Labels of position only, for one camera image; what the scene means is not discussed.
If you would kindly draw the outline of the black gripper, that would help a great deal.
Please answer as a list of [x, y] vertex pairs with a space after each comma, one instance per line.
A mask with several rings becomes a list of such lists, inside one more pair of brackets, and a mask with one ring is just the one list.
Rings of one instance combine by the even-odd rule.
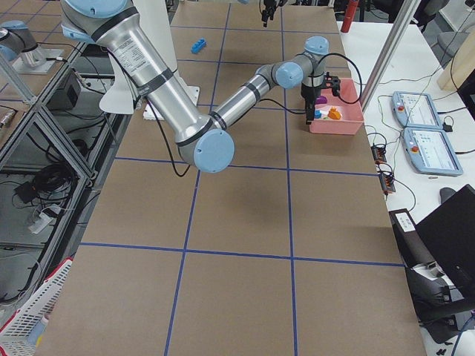
[[283, 7], [286, 0], [263, 0], [259, 1], [259, 11], [261, 13], [261, 21], [263, 26], [267, 27], [269, 21], [274, 20], [275, 12], [279, 7]]
[[337, 76], [323, 73], [320, 76], [308, 76], [301, 83], [301, 97], [305, 104], [305, 123], [311, 125], [315, 118], [315, 101], [322, 90], [330, 89], [333, 96], [340, 94], [341, 80]]

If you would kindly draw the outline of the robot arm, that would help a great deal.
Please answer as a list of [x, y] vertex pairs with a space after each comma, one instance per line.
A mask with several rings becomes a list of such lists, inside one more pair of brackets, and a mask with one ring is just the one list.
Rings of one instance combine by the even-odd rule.
[[314, 119], [321, 90], [339, 93], [339, 80], [328, 74], [329, 42], [306, 40], [293, 59], [260, 67], [255, 75], [210, 114], [199, 112], [177, 72], [176, 56], [164, 1], [61, 1], [65, 36], [105, 47], [137, 93], [174, 130], [180, 156], [201, 171], [216, 173], [232, 161], [232, 126], [271, 89], [301, 86], [306, 120]]

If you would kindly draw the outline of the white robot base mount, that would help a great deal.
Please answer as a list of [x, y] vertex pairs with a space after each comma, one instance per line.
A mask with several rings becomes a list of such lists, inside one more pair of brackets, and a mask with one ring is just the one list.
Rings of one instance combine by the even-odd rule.
[[[166, 65], [174, 71], [174, 76], [186, 90], [187, 95], [194, 104], [197, 104], [200, 89], [189, 86], [181, 78], [177, 70], [177, 60], [171, 37], [171, 29], [166, 9], [166, 2], [136, 0], [134, 6], [140, 14], [140, 27], [145, 32], [155, 49], [158, 50]], [[125, 74], [113, 58], [110, 58], [114, 70], [114, 83], [106, 91], [99, 102], [99, 108], [106, 113], [132, 114], [140, 104], [135, 104], [138, 99], [137, 91], [126, 79]]]

